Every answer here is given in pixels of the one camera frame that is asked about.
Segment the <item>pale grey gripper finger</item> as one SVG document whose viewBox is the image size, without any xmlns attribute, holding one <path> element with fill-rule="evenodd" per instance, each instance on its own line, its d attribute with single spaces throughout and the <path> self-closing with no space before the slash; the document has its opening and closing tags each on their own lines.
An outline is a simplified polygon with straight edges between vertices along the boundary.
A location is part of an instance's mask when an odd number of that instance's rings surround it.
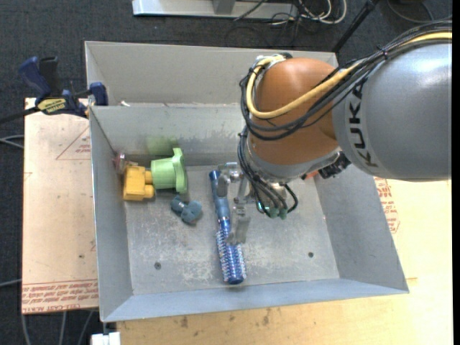
<svg viewBox="0 0 460 345">
<path fill-rule="evenodd" d="M 218 197 L 227 197 L 229 185 L 239 180 L 239 164 L 237 162 L 227 162 L 219 165 L 218 171 L 216 194 Z"/>
<path fill-rule="evenodd" d="M 251 217 L 247 213 L 246 203 L 240 198 L 234 199 L 234 207 L 232 211 L 232 228 L 231 228 L 231 243 L 244 243 L 247 239 L 247 231 Z"/>
</svg>

